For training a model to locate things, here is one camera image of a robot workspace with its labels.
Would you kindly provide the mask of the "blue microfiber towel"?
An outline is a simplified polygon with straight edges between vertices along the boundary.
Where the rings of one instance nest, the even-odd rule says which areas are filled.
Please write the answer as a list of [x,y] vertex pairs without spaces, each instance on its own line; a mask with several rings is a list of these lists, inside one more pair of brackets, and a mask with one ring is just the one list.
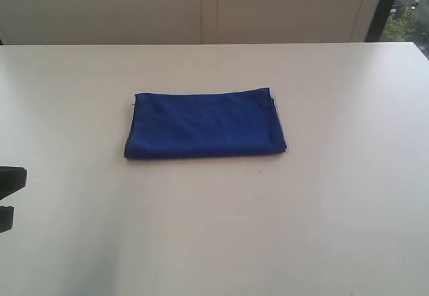
[[126,159],[276,155],[287,149],[268,88],[135,95]]

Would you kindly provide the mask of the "green tree outside window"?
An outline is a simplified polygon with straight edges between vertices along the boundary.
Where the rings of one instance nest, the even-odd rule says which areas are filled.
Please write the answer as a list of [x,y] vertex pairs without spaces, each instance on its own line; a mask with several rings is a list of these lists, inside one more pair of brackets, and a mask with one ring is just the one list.
[[382,31],[381,42],[409,41],[418,25],[418,12],[416,7],[403,5],[390,13]]

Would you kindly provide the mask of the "black window frame post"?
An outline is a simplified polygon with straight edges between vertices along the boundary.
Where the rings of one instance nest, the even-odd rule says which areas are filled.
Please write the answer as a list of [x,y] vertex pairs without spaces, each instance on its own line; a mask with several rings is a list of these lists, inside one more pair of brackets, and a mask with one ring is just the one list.
[[365,42],[378,42],[395,0],[379,0]]

